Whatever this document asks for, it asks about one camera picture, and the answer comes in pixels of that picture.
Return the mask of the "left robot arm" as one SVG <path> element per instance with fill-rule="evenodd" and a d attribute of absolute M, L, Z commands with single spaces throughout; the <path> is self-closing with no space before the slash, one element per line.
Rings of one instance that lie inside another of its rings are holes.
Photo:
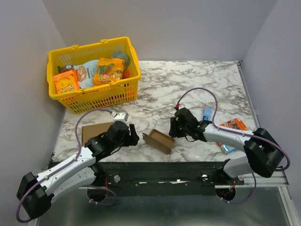
<path fill-rule="evenodd" d="M 40 217 L 50 209 L 54 198 L 58 196 L 56 190 L 59 186 L 85 168 L 91 172 L 88 183 L 79 180 L 82 186 L 101 185 L 104 174 L 98 169 L 98 162 L 121 147 L 136 146 L 138 141 L 139 136 L 133 124 L 114 122 L 106 132 L 89 139 L 77 153 L 63 162 L 37 175 L 32 172 L 25 174 L 16 194 L 19 200 L 17 210 L 24 208 L 30 220 Z"/>

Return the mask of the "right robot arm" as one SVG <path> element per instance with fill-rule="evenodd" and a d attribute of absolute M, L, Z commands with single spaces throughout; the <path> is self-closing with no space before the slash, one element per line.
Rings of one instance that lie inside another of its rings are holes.
<path fill-rule="evenodd" d="M 212 121 L 198 121 L 187 108 L 179 109 L 170 119 L 169 135 L 172 138 L 190 136 L 194 141 L 221 143 L 243 151 L 245 156 L 226 160 L 218 169 L 216 178 L 223 185 L 249 173 L 270 178 L 285 156 L 263 128 L 245 131 L 216 126 Z"/>

